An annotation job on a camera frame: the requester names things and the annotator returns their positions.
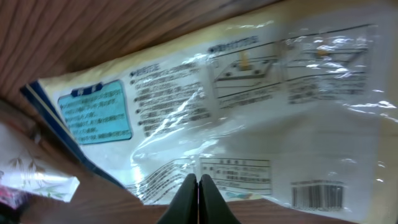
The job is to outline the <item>yellow wipes package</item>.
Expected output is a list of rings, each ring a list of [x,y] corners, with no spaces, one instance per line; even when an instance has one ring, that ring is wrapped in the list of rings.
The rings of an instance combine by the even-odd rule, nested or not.
[[[227,201],[397,221],[396,1],[282,1],[22,94],[146,205],[194,173]]]

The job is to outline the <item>white bottle gold cap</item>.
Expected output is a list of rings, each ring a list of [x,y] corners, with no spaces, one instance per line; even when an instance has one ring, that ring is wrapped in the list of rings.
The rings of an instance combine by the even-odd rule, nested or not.
[[[27,136],[2,124],[1,185],[70,202],[80,181],[45,161],[39,149]]]

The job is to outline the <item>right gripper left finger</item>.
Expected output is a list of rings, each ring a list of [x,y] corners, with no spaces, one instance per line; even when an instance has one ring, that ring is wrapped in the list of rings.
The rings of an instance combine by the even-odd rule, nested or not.
[[[188,174],[157,224],[197,224],[198,182],[195,174]]]

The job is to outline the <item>purple red pad package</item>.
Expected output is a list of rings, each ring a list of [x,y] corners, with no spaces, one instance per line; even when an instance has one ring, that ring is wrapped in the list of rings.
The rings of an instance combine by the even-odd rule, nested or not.
[[[18,209],[26,203],[29,194],[26,192],[1,186],[0,189],[1,205],[5,205],[13,210]]]

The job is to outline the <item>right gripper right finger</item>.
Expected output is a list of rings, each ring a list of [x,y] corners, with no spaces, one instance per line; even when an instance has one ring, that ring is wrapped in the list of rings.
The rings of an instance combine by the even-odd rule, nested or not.
[[[199,224],[241,224],[208,174],[199,183]]]

